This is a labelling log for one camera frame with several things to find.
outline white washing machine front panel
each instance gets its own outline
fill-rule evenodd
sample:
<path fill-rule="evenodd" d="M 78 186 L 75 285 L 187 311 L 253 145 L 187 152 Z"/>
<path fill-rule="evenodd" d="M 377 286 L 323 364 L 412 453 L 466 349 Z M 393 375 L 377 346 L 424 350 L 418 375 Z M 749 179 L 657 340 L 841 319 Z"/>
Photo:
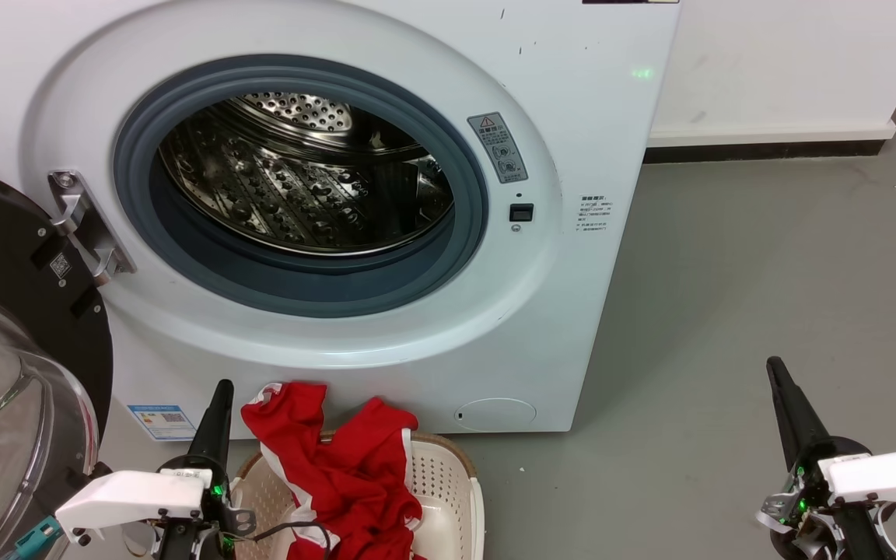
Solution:
<path fill-rule="evenodd" d="M 78 170 L 138 266 L 103 288 L 113 311 L 114 393 L 124 404 L 178 404 L 196 422 L 222 376 L 235 380 L 241 398 L 273 380 L 319 380 L 331 384 L 334 412 L 379 394 L 433 432 L 468 429 L 457 411 L 488 398 L 534 409 L 501 408 L 498 429 L 568 429 L 677 11 L 447 0 L 0 0 L 0 180 L 56 213 L 47 172 Z M 327 32 L 309 21 L 326 22 Z M 172 75 L 246 54 L 361 68 L 456 128 L 483 166 L 488 221 L 454 278 L 383 313 L 296 317 L 215 295 L 145 243 L 114 188 L 125 118 Z M 527 180 L 497 181 L 467 121 L 490 113 L 506 119 Z M 584 196 L 612 202 L 604 227 L 577 230 Z M 534 220 L 512 231 L 508 207 L 519 202 L 534 203 Z M 478 429 L 492 430 L 492 409 L 480 411 Z M 241 422 L 234 435 L 248 436 Z"/>

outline red clothing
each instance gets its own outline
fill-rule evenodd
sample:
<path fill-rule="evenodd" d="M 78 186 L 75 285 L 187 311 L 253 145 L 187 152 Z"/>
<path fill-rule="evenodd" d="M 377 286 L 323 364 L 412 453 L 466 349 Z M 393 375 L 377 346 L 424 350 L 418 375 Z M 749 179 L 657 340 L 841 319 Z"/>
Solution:
<path fill-rule="evenodd" d="M 273 383 L 241 408 L 241 418 L 292 490 L 299 507 L 292 520 L 316 520 L 331 532 L 331 546 L 341 543 L 331 558 L 408 560 L 421 516 L 408 488 L 417 418 L 373 398 L 330 443 L 320 443 L 326 394 L 326 386 Z M 295 532 L 288 560 L 320 560 L 320 529 Z"/>

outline white wall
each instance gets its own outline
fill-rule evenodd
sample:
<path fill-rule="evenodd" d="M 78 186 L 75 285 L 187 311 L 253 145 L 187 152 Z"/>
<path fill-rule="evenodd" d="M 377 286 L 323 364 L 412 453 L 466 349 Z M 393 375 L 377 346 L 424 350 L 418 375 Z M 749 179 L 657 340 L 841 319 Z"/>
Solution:
<path fill-rule="evenodd" d="M 893 135 L 896 1 L 681 2 L 649 145 Z"/>

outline black baseboard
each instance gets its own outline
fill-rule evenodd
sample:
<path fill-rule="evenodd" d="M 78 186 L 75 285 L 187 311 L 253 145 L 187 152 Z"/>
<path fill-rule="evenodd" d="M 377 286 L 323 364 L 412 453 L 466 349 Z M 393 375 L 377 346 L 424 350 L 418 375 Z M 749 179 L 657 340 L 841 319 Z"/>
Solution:
<path fill-rule="evenodd" d="M 886 141 L 729 143 L 645 150 L 643 163 L 735 162 L 741 159 L 875 156 Z"/>

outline washing machine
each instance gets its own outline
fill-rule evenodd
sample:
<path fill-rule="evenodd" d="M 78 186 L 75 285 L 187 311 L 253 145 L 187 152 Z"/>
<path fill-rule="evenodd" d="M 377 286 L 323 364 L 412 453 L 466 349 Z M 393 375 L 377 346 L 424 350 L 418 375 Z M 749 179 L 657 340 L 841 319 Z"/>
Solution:
<path fill-rule="evenodd" d="M 223 378 L 568 430 L 678 11 L 0 0 L 0 308 L 156 439 Z"/>

